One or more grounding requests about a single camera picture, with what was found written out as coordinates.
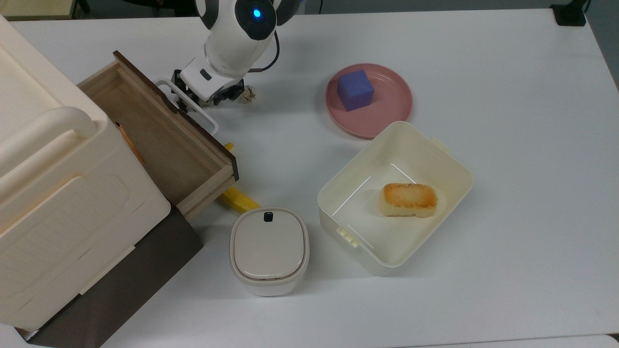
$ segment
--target white lidded container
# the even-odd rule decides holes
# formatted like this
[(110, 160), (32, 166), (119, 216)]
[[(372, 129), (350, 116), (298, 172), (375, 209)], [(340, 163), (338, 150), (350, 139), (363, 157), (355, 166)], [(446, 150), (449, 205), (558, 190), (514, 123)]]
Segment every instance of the white lidded container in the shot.
[[(379, 210), (388, 183), (430, 185), (431, 217), (386, 217)], [(425, 242), (473, 186), (473, 176), (436, 139), (411, 124), (389, 125), (318, 193), (322, 227), (370, 273), (384, 276)]]
[(232, 227), (230, 266), (253, 294), (288, 293), (305, 273), (309, 260), (307, 228), (293, 211), (253, 209), (241, 215)]
[(36, 330), (170, 212), (106, 114), (0, 16), (0, 323)]

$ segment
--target bread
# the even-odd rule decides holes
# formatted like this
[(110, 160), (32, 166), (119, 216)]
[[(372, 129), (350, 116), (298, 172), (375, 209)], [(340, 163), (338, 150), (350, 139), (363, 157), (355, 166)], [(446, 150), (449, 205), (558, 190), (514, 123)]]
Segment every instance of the bread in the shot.
[(383, 187), (380, 209), (385, 216), (428, 217), (434, 214), (437, 200), (428, 185), (391, 183)]

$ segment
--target foam cube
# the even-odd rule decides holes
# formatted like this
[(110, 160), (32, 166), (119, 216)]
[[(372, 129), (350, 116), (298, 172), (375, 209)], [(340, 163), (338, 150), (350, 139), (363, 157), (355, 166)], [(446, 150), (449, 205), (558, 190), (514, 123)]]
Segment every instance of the foam cube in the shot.
[(349, 72), (337, 81), (337, 95), (346, 111), (367, 107), (372, 103), (374, 87), (364, 70)]

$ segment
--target open drawer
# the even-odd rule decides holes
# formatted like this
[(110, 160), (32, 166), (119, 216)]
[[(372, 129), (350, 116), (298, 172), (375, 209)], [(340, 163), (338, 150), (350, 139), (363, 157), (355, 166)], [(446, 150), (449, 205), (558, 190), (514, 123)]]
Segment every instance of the open drawer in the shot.
[(122, 127), (159, 190), (190, 220), (238, 180), (236, 160), (123, 55), (114, 57), (77, 86)]

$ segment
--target white table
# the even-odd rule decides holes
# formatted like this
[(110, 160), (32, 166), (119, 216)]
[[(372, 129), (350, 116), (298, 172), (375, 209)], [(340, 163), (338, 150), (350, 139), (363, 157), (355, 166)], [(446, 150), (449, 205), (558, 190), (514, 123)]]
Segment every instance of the white table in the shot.
[[(113, 50), (150, 78), (169, 77), (207, 36), (196, 18), (14, 25), (76, 83)], [(308, 225), (305, 279), (285, 297), (245, 291), (228, 264), (236, 214), (214, 205), (193, 221), (204, 249), (104, 347), (395, 347), (619, 332), (619, 94), (588, 26), (558, 27), (546, 9), (418, 12), (298, 16), (279, 34), (279, 62), (246, 78), (258, 99), (209, 112), (217, 138), (236, 145), (237, 187)], [(415, 100), (410, 122), (475, 176), (389, 277), (369, 275), (318, 221), (318, 191), (368, 143), (329, 119), (324, 87), (361, 62), (398, 72)]]

